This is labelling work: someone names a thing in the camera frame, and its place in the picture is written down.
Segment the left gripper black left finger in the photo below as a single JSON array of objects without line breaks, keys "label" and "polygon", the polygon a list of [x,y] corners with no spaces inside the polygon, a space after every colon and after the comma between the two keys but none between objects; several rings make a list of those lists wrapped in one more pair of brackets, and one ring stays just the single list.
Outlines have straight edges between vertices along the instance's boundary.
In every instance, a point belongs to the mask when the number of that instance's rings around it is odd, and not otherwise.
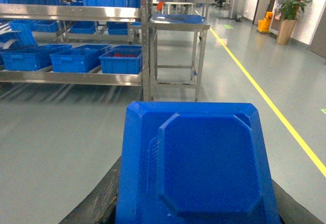
[{"label": "left gripper black left finger", "polygon": [[96,187],[60,223],[114,223],[121,158]]}]

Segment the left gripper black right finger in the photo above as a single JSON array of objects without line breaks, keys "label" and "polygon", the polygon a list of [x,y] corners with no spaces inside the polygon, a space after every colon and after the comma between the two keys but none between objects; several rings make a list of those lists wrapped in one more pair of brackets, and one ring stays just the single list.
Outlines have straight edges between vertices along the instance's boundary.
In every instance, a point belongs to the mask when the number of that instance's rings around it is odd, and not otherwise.
[{"label": "left gripper black right finger", "polygon": [[281,223],[318,223],[318,218],[272,180]]}]

